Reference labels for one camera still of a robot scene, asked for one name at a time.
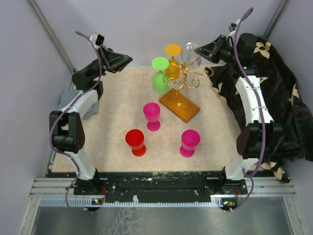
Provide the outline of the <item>clear wine glass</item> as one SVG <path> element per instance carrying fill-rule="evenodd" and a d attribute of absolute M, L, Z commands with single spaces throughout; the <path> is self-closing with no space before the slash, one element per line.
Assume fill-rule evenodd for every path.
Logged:
<path fill-rule="evenodd" d="M 195 53 L 198 47 L 194 42 L 188 42 L 185 46 L 186 61 L 190 69 L 197 69 L 201 65 L 201 57 Z"/>

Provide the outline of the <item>orange plastic wine glass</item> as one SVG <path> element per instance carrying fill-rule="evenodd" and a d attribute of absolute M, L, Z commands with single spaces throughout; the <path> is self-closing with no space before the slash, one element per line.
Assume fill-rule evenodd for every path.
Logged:
<path fill-rule="evenodd" d="M 179 78 L 179 62 L 175 56 L 181 55 L 181 47 L 178 44 L 169 44 L 165 47 L 165 53 L 170 56 L 169 66 L 165 69 L 165 74 L 168 76 L 169 81 L 176 81 Z"/>

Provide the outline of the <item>green plastic wine glass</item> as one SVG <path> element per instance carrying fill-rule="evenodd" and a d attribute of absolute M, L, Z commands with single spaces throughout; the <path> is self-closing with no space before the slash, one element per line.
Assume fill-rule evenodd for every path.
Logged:
<path fill-rule="evenodd" d="M 164 71 L 169 67 L 168 59 L 162 56 L 154 58 L 152 67 L 157 70 L 157 73 L 153 76 L 153 90 L 159 94 L 166 93 L 169 85 L 163 81 L 163 78 L 166 75 Z"/>

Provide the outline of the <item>magenta wine glass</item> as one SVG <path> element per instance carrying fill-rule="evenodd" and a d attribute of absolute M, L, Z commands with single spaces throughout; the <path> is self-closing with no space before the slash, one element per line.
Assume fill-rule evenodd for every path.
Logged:
<path fill-rule="evenodd" d="M 181 135 L 180 154 L 185 158 L 192 157 L 200 141 L 201 136 L 196 130 L 189 129 L 184 131 Z"/>
<path fill-rule="evenodd" d="M 158 131 L 161 127 L 159 122 L 160 106 L 157 103 L 150 102 L 143 107 L 143 113 L 147 120 L 147 128 L 149 131 Z"/>

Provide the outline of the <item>red plastic wine glass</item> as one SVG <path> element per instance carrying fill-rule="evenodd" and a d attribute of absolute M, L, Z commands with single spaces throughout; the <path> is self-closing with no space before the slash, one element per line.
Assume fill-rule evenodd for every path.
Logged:
<path fill-rule="evenodd" d="M 144 134 L 141 130 L 130 130 L 125 136 L 125 141 L 135 156 L 141 157 L 146 153 Z"/>

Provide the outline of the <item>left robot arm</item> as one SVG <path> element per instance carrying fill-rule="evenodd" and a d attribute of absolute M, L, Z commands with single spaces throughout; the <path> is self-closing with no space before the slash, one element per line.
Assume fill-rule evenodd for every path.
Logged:
<path fill-rule="evenodd" d="M 72 75 L 72 82 L 78 90 L 64 108 L 49 114 L 50 145 L 58 153 L 68 157 L 76 169 L 74 185 L 83 193 L 96 194 L 102 188 L 97 169 L 92 165 L 84 150 L 85 132 L 82 118 L 103 94 L 100 80 L 106 72 L 122 71 L 133 58 L 100 46 L 97 59 Z"/>

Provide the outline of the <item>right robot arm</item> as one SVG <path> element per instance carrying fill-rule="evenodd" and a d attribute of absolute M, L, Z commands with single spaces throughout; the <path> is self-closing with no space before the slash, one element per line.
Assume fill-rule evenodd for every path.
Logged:
<path fill-rule="evenodd" d="M 283 131 L 282 125 L 270 115 L 263 98 L 259 71 L 252 61 L 256 42 L 256 36 L 250 33 L 241 34 L 235 41 L 221 35 L 195 49 L 196 54 L 212 63 L 224 61 L 231 65 L 231 72 L 238 77 L 235 87 L 246 119 L 246 126 L 236 140 L 239 156 L 222 169 L 219 182 L 211 192 L 220 190 L 228 194 L 244 186 L 244 173 L 254 164 L 260 167 Z"/>

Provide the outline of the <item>magenta wine glass front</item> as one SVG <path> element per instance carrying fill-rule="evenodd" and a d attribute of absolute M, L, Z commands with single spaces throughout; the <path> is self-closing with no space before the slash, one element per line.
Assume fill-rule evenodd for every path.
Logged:
<path fill-rule="evenodd" d="M 200 141 L 201 136 L 196 130 L 189 129 L 184 131 L 181 135 L 180 154 L 185 158 L 192 157 Z"/>

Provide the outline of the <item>grey cloth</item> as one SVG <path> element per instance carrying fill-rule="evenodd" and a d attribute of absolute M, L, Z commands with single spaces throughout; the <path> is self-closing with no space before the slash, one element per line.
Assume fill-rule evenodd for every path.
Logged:
<path fill-rule="evenodd" d="M 79 93 L 79 90 L 70 90 L 61 95 L 61 101 L 57 107 L 57 111 L 66 107 Z M 84 120 L 89 120 L 93 115 L 98 114 L 99 101 L 94 103 L 83 116 Z"/>

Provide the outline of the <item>black floral blanket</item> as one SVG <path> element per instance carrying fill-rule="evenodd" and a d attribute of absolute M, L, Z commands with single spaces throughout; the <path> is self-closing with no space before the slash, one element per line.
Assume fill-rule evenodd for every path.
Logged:
<path fill-rule="evenodd" d="M 297 79 L 285 64 L 277 49 L 265 38 L 257 37 L 252 61 L 258 68 L 261 89 L 268 111 L 283 127 L 274 149 L 265 157 L 261 168 L 270 170 L 279 180 L 289 181 L 283 165 L 286 161 L 313 159 L 313 116 L 298 94 Z M 224 100 L 242 131 L 246 126 L 242 101 L 235 87 L 238 79 L 231 65 L 213 68 L 210 77 L 213 89 Z"/>

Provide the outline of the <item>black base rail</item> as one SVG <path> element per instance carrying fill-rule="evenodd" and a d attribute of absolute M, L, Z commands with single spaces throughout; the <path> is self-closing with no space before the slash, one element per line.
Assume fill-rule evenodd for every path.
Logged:
<path fill-rule="evenodd" d="M 222 171 L 97 172 L 92 180 L 77 180 L 75 195 L 100 195 L 105 202 L 210 202 L 215 194 L 235 198 L 247 194 L 244 179 L 228 180 Z"/>

